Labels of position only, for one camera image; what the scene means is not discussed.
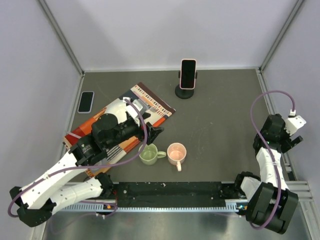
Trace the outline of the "black round-base phone stand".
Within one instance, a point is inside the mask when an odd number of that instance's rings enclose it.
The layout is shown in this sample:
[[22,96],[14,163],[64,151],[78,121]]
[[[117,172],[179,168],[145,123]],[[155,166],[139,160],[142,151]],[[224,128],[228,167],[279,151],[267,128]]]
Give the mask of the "black round-base phone stand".
[[175,87],[175,95],[180,99],[189,99],[194,95],[194,89],[182,89],[180,83]]

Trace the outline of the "pink case smartphone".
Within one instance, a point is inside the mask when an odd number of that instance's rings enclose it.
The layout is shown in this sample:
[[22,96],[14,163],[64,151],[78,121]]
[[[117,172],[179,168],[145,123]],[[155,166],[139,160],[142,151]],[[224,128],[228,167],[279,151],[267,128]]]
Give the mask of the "pink case smartphone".
[[180,88],[193,90],[196,85],[197,61],[195,59],[182,59],[180,68]]

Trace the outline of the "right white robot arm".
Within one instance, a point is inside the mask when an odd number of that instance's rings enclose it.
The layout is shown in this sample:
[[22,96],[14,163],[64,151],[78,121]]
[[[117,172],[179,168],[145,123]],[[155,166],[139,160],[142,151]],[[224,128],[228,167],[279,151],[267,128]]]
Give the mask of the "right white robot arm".
[[270,114],[253,142],[259,175],[243,171],[235,179],[234,194],[248,201],[239,214],[257,228],[266,224],[265,228],[275,233],[287,231],[299,197],[286,184],[281,157],[303,141],[301,136],[291,136],[305,124],[300,115],[284,119],[280,114]]

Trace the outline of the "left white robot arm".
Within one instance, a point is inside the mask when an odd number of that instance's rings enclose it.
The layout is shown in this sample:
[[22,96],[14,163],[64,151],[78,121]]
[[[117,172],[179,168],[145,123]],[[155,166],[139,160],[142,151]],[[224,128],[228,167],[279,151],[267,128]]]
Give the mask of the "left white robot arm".
[[67,206],[91,198],[109,198],[114,184],[103,172],[71,187],[65,184],[107,158],[107,151],[120,143],[135,137],[145,147],[163,131],[163,127],[145,122],[142,114],[133,118],[126,113],[123,120],[111,113],[101,115],[91,125],[91,132],[81,137],[53,167],[29,185],[15,186],[9,191],[12,201],[8,215],[36,227]]

